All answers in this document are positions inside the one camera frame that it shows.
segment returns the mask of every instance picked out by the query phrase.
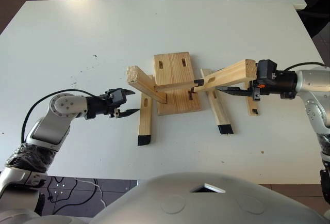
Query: light wood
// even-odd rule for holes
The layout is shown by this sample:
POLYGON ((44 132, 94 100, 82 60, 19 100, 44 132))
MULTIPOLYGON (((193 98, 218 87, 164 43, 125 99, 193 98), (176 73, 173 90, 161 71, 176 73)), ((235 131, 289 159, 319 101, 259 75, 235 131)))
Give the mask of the light wood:
MULTIPOLYGON (((206 77, 206 76, 210 75, 211 73, 212 73, 212 71, 210 69, 201 68, 202 77, 206 77)), ((219 91, 215 90, 214 88, 211 88, 208 91, 206 91, 208 101, 211 105, 211 109, 213 111, 213 114, 214 114, 214 117, 215 117, 215 120, 216 120, 216 125, 217 126, 219 126, 219 125, 230 125, 230 129, 231 129, 230 120, 228 118, 226 110, 224 109, 224 107, 222 105, 220 95, 219 95, 218 92, 219 91)))
POLYGON ((194 81, 166 84, 166 85, 160 85, 160 86, 155 85, 155 90, 158 92, 164 92, 164 91, 172 91, 172 90, 183 89, 183 88, 192 88, 192 87, 196 87, 197 85, 198 84, 194 83, 194 81))
MULTIPOLYGON (((244 88, 248 89, 249 82, 244 82, 244 88)), ((250 116, 259 116, 258 104, 256 101, 253 101, 252 97, 245 97, 246 105, 247 105, 247 112, 250 116)))
POLYGON ((246 59, 206 76, 204 85, 195 87, 194 92, 207 91, 215 86, 230 86, 256 78, 256 62, 246 59))
POLYGON ((138 146, 147 145, 151 141, 151 116, 153 99, 145 93, 141 93, 140 124, 138 135, 138 146))
MULTIPOLYGON (((154 56, 156 84, 167 85, 194 80, 191 60, 188 52, 162 54, 154 56)), ((167 104, 157 103, 159 115, 179 114, 201 110, 197 93, 189 100, 189 88, 166 91, 167 104)))
POLYGON ((149 97, 153 98, 161 104, 165 104, 166 94, 163 92, 157 92, 155 82, 149 78, 138 66, 130 66, 127 68, 127 83, 130 86, 138 89, 149 97))

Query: wooden beam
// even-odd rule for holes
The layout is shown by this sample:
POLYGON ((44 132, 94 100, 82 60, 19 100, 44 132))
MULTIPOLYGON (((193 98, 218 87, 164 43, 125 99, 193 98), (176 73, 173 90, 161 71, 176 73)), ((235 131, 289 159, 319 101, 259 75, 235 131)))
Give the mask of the wooden beam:
MULTIPOLYGON (((244 88, 248 89, 249 82, 244 82, 244 88)), ((246 105, 247 105, 247 112, 250 116, 259 116, 258 111, 258 104, 256 101, 253 101, 252 97, 245 97, 246 99, 246 105)))
MULTIPOLYGON (((149 78, 154 81, 152 75, 149 75, 149 78)), ((148 145, 151 141, 152 108, 153 108, 153 99, 142 92, 138 146, 148 145)))
POLYGON ((157 92, 155 90, 155 82, 149 78, 138 66, 130 66, 127 68, 127 83, 130 86, 138 89, 149 97, 153 98, 161 104, 165 104, 166 94, 163 92, 157 92))
MULTIPOLYGON (((201 74, 202 77, 206 77, 210 75, 212 71, 210 69, 203 69, 201 68, 201 74)), ((216 125, 219 128, 220 134, 233 134, 232 125, 230 124, 228 115, 221 103, 221 99, 218 93, 218 90, 215 90, 214 88, 209 89, 206 91, 206 95, 208 98, 208 101, 211 105, 211 109, 213 111, 216 125)))
POLYGON ((192 87, 197 87, 199 84, 202 85, 203 79, 196 79, 194 81, 188 81, 188 82, 179 82, 179 83, 172 83, 172 84, 166 84, 166 85, 155 85, 155 90, 158 92, 163 91, 172 91, 177 89, 187 89, 192 87))
POLYGON ((204 85, 194 88, 194 92, 207 91, 215 86, 230 86, 257 78, 257 67, 254 60, 243 60, 221 69, 204 78, 204 85))

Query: dark chair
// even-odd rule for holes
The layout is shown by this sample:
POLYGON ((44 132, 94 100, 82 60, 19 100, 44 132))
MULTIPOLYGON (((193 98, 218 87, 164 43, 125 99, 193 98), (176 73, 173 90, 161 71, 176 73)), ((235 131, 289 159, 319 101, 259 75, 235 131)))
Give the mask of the dark chair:
POLYGON ((307 6, 298 15, 310 37, 317 35, 330 21, 329 0, 305 0, 307 6))

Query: black rubber foot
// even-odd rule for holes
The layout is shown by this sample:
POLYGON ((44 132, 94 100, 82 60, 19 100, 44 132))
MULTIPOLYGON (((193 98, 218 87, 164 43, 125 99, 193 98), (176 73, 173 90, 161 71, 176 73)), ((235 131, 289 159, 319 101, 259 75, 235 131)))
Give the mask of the black rubber foot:
POLYGON ((227 135, 227 134, 233 134, 233 129, 232 126, 230 124, 226 124, 226 125, 218 125, 220 134, 222 135, 227 135))
POLYGON ((151 135, 139 135, 138 146, 148 145, 151 141, 151 135))

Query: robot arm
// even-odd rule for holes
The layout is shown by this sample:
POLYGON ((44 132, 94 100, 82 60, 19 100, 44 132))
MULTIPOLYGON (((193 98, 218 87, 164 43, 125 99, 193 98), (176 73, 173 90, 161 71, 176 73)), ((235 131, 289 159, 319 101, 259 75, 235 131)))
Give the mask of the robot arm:
POLYGON ((252 97, 259 101, 261 95, 279 94, 281 99, 299 96, 305 104, 308 119, 317 134, 325 170, 320 171, 322 191, 330 204, 330 68, 316 67, 296 72, 276 69, 271 60, 257 64, 257 79, 247 90, 239 87, 216 87, 232 94, 252 97))
POLYGON ((117 88, 98 97, 84 97, 62 93, 54 96, 47 115, 39 119, 5 163, 0 175, 0 198, 10 185, 40 187, 47 177, 47 170, 61 148, 74 118, 93 119, 98 114, 110 117, 127 117, 139 109, 120 112, 126 96, 133 91, 117 88))

